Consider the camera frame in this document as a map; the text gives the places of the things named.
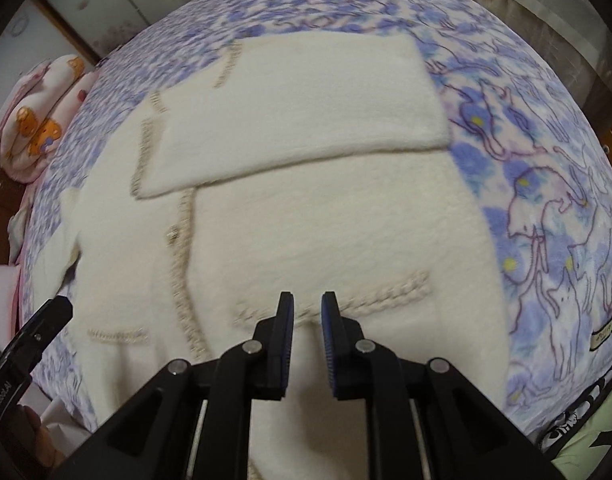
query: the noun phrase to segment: pink pillow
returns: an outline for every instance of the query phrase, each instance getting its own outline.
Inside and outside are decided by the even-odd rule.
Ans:
[[[21,250],[25,240],[25,230],[26,227],[28,227],[28,222],[30,221],[30,212],[32,211],[32,206],[34,205],[34,197],[37,193],[37,189],[43,181],[43,175],[44,173],[41,173],[37,177],[37,180],[25,187],[22,202],[19,206],[19,211],[17,211],[17,214],[8,221],[8,242],[10,243],[8,265],[20,263]]]
[[[60,99],[24,150],[10,160],[6,172],[11,178],[17,182],[32,182],[48,167],[55,150],[68,131],[68,126],[97,78],[97,72],[84,75]]]
[[[12,87],[4,105],[0,109],[0,140],[1,132],[4,130],[4,125],[10,113],[12,113],[12,109],[19,104],[19,101],[21,101],[39,81],[41,81],[41,78],[47,72],[49,66],[50,61],[42,61],[26,75],[22,76],[22,78]]]
[[[79,56],[55,59],[41,82],[13,108],[1,134],[0,163],[6,173],[13,169],[14,158],[26,148],[57,101],[83,73],[84,61]]]
[[[19,302],[20,266],[0,266],[0,350],[14,337]]]

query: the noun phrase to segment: blue floral bedspread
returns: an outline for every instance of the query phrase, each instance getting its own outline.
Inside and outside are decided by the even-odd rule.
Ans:
[[[451,121],[452,156],[496,245],[512,336],[506,413],[526,433],[540,427],[612,364],[612,170],[552,70],[470,0],[194,0],[140,33],[103,67],[38,192],[24,319],[59,193],[83,184],[144,95],[202,69],[234,38],[314,28],[409,34],[423,53]],[[96,427],[64,338],[34,376]]]

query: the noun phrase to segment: black clamp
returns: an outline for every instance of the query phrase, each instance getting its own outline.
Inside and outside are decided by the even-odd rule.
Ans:
[[[251,401],[281,400],[285,395],[293,324],[293,297],[283,292],[276,315],[261,320],[252,339],[220,359],[194,366],[171,361],[51,480],[185,478],[204,401],[192,478],[245,480]]]
[[[371,480],[563,480],[457,368],[398,358],[342,317],[333,292],[321,319],[333,395],[365,399]]]
[[[30,372],[43,351],[72,319],[72,305],[47,301],[17,333],[0,357],[0,476],[41,480],[48,474],[34,456],[34,430],[17,405],[30,386]]]

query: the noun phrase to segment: fabric tag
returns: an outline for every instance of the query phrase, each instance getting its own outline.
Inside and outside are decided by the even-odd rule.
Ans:
[[[608,320],[603,327],[597,332],[593,332],[590,336],[590,351],[594,352],[597,350],[604,341],[606,341],[612,334],[612,317]]]

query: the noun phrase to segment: beige cable knit trim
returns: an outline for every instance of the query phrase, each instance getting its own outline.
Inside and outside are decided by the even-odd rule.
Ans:
[[[139,144],[139,156],[137,160],[137,169],[132,175],[130,182],[130,195],[139,198],[139,189],[141,188],[141,180],[146,173],[148,162],[153,151],[153,137],[155,134],[161,136],[164,127],[163,113],[167,112],[167,108],[161,101],[161,92],[155,90],[148,95],[150,105],[155,110],[155,116],[149,117],[141,121],[141,142]]]
[[[221,88],[222,86],[224,86],[226,80],[228,79],[228,76],[230,76],[230,73],[237,64],[237,61],[239,60],[243,49],[244,45],[238,40],[234,40],[228,45],[228,60],[226,62],[226,66],[224,67],[223,72],[215,81],[215,84],[212,88]]]
[[[148,342],[148,331],[145,328],[118,330],[117,332],[89,328],[87,333],[90,339],[101,343],[143,344]]]
[[[387,286],[366,296],[353,297],[349,300],[338,300],[340,312],[348,317],[362,317],[413,303],[425,298],[432,292],[429,272],[420,270],[411,274],[403,283]],[[321,306],[319,304],[300,305],[295,312],[295,327],[308,322],[319,322]],[[235,323],[246,328],[254,328],[257,322],[273,315],[269,308],[244,308],[235,317]]]
[[[190,344],[193,357],[199,361],[211,358],[206,340],[193,310],[193,300],[186,284],[186,272],[193,243],[193,206],[196,189],[186,189],[179,203],[179,222],[166,234],[167,241],[173,250],[171,284],[177,318],[181,324],[186,340]]]

